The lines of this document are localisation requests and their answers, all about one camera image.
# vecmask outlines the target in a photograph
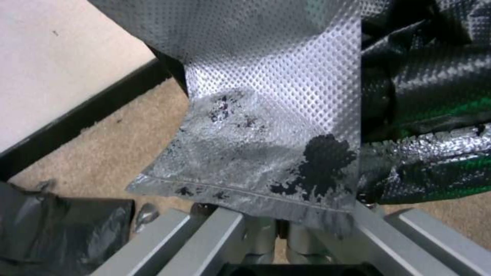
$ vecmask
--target black stain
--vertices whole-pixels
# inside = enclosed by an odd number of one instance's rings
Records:
[[[175,193],[180,194],[180,195],[188,195],[188,196],[194,195],[193,193],[191,193],[191,191],[187,187],[179,188],[175,191]]]
[[[481,136],[485,129],[486,127],[483,124],[477,125],[476,135]]]
[[[245,116],[245,127],[251,128],[256,124],[257,118]]]
[[[215,102],[214,107],[208,116],[212,122],[217,122],[228,118],[228,112],[227,96],[223,96]]]
[[[356,153],[349,150],[348,142],[338,142],[333,135],[319,135],[312,138],[305,147],[303,155],[305,161],[298,169],[288,170],[298,177],[286,183],[286,188],[276,182],[277,186],[270,187],[271,192],[290,195],[297,193],[296,187],[300,187],[306,192],[302,195],[304,200],[309,200],[312,193],[317,197],[325,196],[330,189],[336,192],[336,180],[346,177],[341,169],[356,159]],[[349,193],[351,190],[344,189],[344,191]]]
[[[226,198],[229,198],[229,196],[226,195],[224,192],[218,192],[218,193],[214,194],[213,197],[215,197],[217,199],[226,199]]]

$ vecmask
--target black baseboard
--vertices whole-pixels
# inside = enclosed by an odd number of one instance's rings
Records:
[[[77,137],[132,99],[170,77],[157,59],[138,68],[62,117],[0,154],[0,180],[7,181],[43,156]]]

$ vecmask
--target white wall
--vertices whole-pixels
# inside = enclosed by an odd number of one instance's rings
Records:
[[[153,57],[85,0],[0,0],[0,153]]]

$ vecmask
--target foil pouch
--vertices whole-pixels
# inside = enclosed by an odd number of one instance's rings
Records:
[[[357,1],[91,2],[186,72],[189,112],[127,190],[350,230],[360,145]]]

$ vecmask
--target beige carpet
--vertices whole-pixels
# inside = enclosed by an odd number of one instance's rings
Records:
[[[54,192],[73,197],[134,198],[160,211],[188,211],[191,202],[175,197],[136,196],[124,189],[170,142],[188,108],[177,83],[167,80],[116,111],[80,136],[40,159],[10,182],[25,188],[55,178]],[[416,205],[491,249],[491,193]],[[410,206],[388,206],[393,212]],[[285,242],[277,242],[277,262],[284,262]]]

